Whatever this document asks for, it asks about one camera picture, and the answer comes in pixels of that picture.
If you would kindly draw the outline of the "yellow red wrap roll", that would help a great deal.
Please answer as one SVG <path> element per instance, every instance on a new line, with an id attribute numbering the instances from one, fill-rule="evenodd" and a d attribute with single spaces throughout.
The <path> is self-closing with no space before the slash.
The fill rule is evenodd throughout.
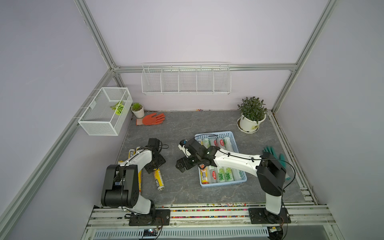
<path id="1" fill-rule="evenodd" d="M 209 184 L 209 173 L 208 173 L 207 167 L 204 164 L 200 164 L 199 169 L 200 169 L 201 183 L 203 185 Z"/>

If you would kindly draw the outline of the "light blue plastic basket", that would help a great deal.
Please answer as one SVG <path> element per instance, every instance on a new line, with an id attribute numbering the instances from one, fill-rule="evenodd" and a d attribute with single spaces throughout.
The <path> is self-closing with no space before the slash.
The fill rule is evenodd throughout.
<path id="1" fill-rule="evenodd" d="M 217 152 L 219 154 L 219 162 L 216 163 L 218 165 L 218 167 L 228 167 L 228 168 L 231 168 L 231 169 L 237 169 L 234 165 L 234 162 L 233 161 L 229 161 L 228 159 L 228 155 L 227 153 L 230 153 L 230 156 L 232 157 L 234 153 L 237 153 L 238 152 L 238 147 L 237 147 L 237 144 L 236 144 L 236 140 L 235 140 L 235 137 L 234 137 L 234 134 L 231 132 L 231 131 L 224 131 L 224 132 L 214 132 L 214 133 L 200 133 L 200 134 L 195 134 L 195 140 L 197 140 L 201 145 L 203 145 L 203 139 L 205 138 L 208 138 L 209 140 L 210 139 L 219 139 L 219 138 L 222 138 L 224 139 L 225 137 L 229 137 L 230 138 L 230 141 L 231 141 L 231 144 L 232 144 L 232 147 L 233 147 L 233 152 L 229 152 L 227 150 L 222 150 L 220 148 L 220 150 Z M 203 185 L 201 183 L 201 177 L 200 177 L 200 169 L 198 168 L 199 170 L 199 181 L 200 181 L 200 185 L 203 189 L 207 189 L 207 188 L 215 188 L 215 187 L 224 187 L 224 186 L 230 186 L 230 185 L 239 185 L 239 184 L 242 184 L 242 183 L 245 183 L 247 181 L 247 175 L 245 173 L 245 171 L 243 170 L 239 170 L 240 173 L 241 173 L 241 176 L 242 176 L 242 180 L 241 181 L 233 181 L 233 182 L 222 182 L 222 183 L 214 183 L 214 184 L 205 184 Z"/>

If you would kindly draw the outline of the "green grape wrap roll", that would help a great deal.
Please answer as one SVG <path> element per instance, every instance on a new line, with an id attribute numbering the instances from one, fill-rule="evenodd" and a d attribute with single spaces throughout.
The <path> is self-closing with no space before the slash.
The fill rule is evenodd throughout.
<path id="1" fill-rule="evenodd" d="M 210 140 L 208 138 L 203 139 L 203 146 L 207 149 L 211 146 Z M 217 183 L 216 168 L 213 166 L 208 166 L 206 169 L 209 175 L 209 184 Z"/>
<path id="2" fill-rule="evenodd" d="M 210 139 L 210 144 L 211 146 L 216 146 L 216 147 L 219 147 L 221 148 L 221 144 L 220 144 L 220 141 L 219 139 Z M 215 168 L 215 171 L 216 171 L 216 177 L 217 177 L 217 182 L 218 183 L 222 183 L 222 182 L 225 182 L 225 174 L 224 174 L 224 171 L 222 168 L 220 167 L 216 167 Z"/>

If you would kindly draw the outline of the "white green wrap roll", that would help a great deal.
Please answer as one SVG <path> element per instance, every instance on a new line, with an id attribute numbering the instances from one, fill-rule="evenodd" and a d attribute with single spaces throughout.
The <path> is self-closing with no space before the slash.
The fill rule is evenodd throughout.
<path id="1" fill-rule="evenodd" d="M 225 144 L 225 148 L 227 151 L 229 151 L 229 152 L 234 151 L 229 137 L 224 138 L 224 144 Z M 237 169 L 232 169 L 232 174 L 233 174 L 235 181 L 241 181 L 243 179 L 240 171 Z"/>
<path id="2" fill-rule="evenodd" d="M 224 144 L 224 140 L 222 138 L 219 138 L 219 141 L 220 141 L 220 144 L 222 146 L 221 149 L 222 150 L 226 150 L 225 144 Z M 222 168 L 223 171 L 224 171 L 226 182 L 233 182 L 234 181 L 234 177 L 233 177 L 233 174 L 232 174 L 232 169 L 228 168 L 228 167 L 220 167 L 220 168 Z"/>

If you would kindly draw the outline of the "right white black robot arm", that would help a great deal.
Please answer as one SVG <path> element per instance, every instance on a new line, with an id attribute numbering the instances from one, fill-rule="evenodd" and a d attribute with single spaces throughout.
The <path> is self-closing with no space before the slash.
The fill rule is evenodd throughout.
<path id="1" fill-rule="evenodd" d="M 185 154 L 176 163 L 176 168 L 182 173 L 194 166 L 201 169 L 213 166 L 218 168 L 229 167 L 256 176 L 262 190 L 266 193 L 266 214 L 274 217 L 280 216 L 287 171 L 271 153 L 263 152 L 262 155 L 245 155 L 216 146 L 206 148 L 195 139 L 180 141 L 179 149 Z"/>

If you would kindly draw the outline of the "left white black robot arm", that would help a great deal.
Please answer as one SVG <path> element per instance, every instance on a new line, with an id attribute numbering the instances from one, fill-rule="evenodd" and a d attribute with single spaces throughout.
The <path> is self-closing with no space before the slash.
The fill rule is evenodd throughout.
<path id="1" fill-rule="evenodd" d="M 121 164 L 108 166 L 101 205 L 127 209 L 139 215 L 150 215 L 154 204 L 140 194 L 139 172 L 145 170 L 151 174 L 166 163 L 161 155 L 162 146 L 159 139 L 150 138 L 148 144 L 141 147 L 131 158 Z"/>

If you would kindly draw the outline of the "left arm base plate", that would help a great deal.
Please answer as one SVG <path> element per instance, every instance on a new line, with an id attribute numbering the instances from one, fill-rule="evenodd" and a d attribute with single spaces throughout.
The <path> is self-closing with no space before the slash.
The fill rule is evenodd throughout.
<path id="1" fill-rule="evenodd" d="M 148 215 L 130 216 L 129 226 L 168 226 L 171 220 L 171 211 L 169 209 L 155 209 Z"/>

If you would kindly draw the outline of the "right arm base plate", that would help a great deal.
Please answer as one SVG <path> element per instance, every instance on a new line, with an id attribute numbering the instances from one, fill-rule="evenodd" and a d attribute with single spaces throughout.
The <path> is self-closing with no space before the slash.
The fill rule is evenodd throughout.
<path id="1" fill-rule="evenodd" d="M 273 214 L 266 208 L 249 208 L 249 216 L 251 224 L 290 224 L 291 218 L 286 208 L 281 208 L 279 214 Z"/>

